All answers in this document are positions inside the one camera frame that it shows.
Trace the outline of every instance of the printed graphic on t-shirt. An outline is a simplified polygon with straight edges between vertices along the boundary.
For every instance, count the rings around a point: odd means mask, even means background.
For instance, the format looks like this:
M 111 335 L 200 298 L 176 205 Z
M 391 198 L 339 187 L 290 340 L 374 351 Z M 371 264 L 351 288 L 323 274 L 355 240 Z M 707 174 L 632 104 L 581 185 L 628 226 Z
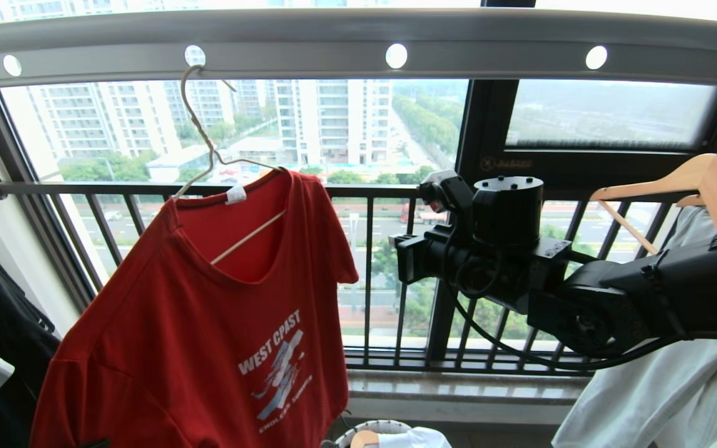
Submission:
M 306 353 L 301 348 L 304 331 L 296 329 L 300 323 L 301 310 L 296 310 L 284 320 L 284 323 L 273 332 L 273 336 L 268 338 L 256 353 L 239 364 L 242 375 L 249 375 L 268 358 L 275 355 L 273 367 L 264 379 L 264 388 L 261 391 L 251 392 L 254 399 L 263 403 L 261 411 L 256 415 L 257 419 L 266 422 L 260 428 L 260 434 L 284 419 L 290 405 L 297 401 L 311 382 L 311 375 L 302 383 L 299 382 L 299 374 L 306 357 Z M 296 392 L 291 395 L 298 384 Z

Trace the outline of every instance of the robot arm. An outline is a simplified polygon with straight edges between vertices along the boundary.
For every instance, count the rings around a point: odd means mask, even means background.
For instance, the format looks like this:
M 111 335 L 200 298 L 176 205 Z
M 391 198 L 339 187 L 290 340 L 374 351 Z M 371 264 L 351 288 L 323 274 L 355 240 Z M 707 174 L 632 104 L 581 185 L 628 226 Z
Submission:
M 452 171 L 421 184 L 424 201 L 455 218 L 422 236 L 391 238 L 403 283 L 439 278 L 526 314 L 587 357 L 621 357 L 648 338 L 717 338 L 717 235 L 629 263 L 596 260 L 571 241 L 538 235 L 539 179 L 500 176 L 475 188 L 473 195 Z M 584 264 L 564 281 L 569 261 Z

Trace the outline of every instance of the car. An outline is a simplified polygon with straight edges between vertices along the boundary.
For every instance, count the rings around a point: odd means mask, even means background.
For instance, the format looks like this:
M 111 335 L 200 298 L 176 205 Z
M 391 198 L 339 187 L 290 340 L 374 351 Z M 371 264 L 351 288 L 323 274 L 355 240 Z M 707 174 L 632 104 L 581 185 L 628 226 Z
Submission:
M 105 219 L 107 221 L 120 221 L 123 219 L 123 213 L 117 210 L 107 210 L 107 212 L 105 212 Z

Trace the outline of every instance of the red t-shirt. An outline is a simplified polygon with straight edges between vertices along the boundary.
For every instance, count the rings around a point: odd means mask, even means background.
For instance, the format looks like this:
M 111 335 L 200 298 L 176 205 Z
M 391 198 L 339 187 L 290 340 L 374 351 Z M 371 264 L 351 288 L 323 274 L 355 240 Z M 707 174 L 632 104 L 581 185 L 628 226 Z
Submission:
M 319 446 L 347 405 L 336 283 L 359 277 L 318 179 L 245 190 L 165 204 L 60 344 L 32 447 Z

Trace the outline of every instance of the window sill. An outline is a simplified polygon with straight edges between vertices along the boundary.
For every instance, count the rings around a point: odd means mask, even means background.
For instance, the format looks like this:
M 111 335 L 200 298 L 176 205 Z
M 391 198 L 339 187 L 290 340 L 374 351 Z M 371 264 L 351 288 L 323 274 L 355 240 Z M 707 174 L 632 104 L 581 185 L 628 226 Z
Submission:
M 354 419 L 560 425 L 589 378 L 348 371 Z

